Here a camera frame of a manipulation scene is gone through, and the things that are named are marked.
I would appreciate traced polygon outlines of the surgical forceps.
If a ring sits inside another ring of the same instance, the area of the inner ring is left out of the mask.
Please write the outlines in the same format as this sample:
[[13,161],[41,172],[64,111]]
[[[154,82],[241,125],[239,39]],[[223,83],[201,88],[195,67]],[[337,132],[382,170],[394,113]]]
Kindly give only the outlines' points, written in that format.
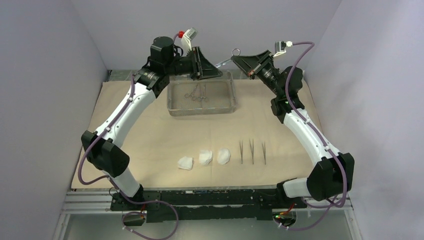
[[196,91],[197,91],[197,89],[198,89],[198,86],[199,86],[199,84],[196,84],[196,85],[194,86],[194,88],[191,90],[191,92],[190,92],[190,93],[186,93],[186,94],[184,95],[184,97],[185,97],[186,99],[191,99],[192,101],[195,101],[195,100],[197,99],[197,97],[195,96],[195,93],[196,93]]

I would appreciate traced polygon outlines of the thin steel tweezers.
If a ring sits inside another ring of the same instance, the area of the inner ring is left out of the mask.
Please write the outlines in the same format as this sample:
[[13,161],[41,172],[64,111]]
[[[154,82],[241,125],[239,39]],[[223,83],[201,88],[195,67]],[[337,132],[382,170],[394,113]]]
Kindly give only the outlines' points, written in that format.
[[254,139],[249,139],[249,150],[250,150],[250,156],[251,156],[251,163],[252,165],[255,164],[255,142]]

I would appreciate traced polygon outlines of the beige cloth wrap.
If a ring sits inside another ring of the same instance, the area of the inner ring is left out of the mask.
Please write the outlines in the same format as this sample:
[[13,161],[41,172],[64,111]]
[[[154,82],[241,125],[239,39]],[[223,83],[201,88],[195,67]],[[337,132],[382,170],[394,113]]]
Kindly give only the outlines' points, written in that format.
[[[166,92],[146,108],[122,146],[131,173],[145,189],[265,186],[309,176],[313,164],[306,150],[272,113],[274,94],[258,79],[237,79],[234,85],[237,106],[230,114],[173,117]],[[249,139],[254,139],[254,165]],[[222,148],[230,151],[224,165],[217,161]],[[208,165],[199,163],[200,150],[213,152]],[[182,157],[193,158],[192,170],[178,168]]]

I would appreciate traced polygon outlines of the white gauze pad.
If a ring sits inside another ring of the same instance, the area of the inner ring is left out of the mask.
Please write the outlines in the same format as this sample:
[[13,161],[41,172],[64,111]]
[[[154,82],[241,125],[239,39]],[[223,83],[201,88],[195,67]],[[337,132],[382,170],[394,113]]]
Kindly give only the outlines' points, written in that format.
[[194,163],[193,157],[184,156],[178,160],[177,166],[179,169],[190,171],[193,168],[193,163]]
[[206,166],[208,165],[213,159],[213,152],[211,150],[200,150],[199,152],[199,163],[202,166]]
[[217,162],[220,165],[225,165],[229,162],[231,157],[231,152],[227,148],[221,148],[218,151]]

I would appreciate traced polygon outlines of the surgical scissors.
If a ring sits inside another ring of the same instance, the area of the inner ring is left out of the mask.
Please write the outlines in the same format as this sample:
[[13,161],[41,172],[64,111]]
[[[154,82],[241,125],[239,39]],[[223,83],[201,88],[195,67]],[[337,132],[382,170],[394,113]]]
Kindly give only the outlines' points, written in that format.
[[240,49],[239,49],[239,48],[234,48],[234,49],[231,51],[231,56],[230,56],[228,59],[223,60],[223,61],[220,61],[220,62],[216,63],[214,66],[215,66],[216,68],[221,68],[222,66],[227,65],[227,64],[229,64],[230,62],[232,62],[232,57],[234,57],[234,56],[239,56],[240,54],[241,54]]

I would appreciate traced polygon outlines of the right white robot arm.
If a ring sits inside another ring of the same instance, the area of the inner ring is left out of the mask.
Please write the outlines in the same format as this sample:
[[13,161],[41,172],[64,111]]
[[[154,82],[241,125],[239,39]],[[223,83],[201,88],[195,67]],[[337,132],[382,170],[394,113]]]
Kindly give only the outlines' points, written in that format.
[[329,201],[341,195],[340,200],[331,200],[329,205],[343,205],[352,188],[355,160],[350,153],[342,153],[331,144],[309,116],[298,95],[303,87],[303,71],[295,65],[280,71],[268,50],[258,55],[234,55],[231,60],[250,79],[259,78],[275,94],[271,100],[272,113],[296,136],[313,165],[309,176],[277,185],[276,203],[287,208],[295,198]]

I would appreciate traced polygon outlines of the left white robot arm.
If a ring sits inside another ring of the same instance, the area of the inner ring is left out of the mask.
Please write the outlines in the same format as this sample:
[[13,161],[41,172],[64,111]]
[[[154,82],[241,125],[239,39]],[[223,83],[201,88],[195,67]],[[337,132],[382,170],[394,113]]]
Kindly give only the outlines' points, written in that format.
[[142,112],[170,83],[171,76],[187,75],[193,80],[221,77],[223,73],[195,46],[188,50],[168,36],[156,37],[146,64],[130,77],[130,88],[112,114],[95,131],[81,136],[84,149],[77,170],[83,185],[108,179],[131,210],[144,203],[144,188],[130,171],[130,157],[121,149]]

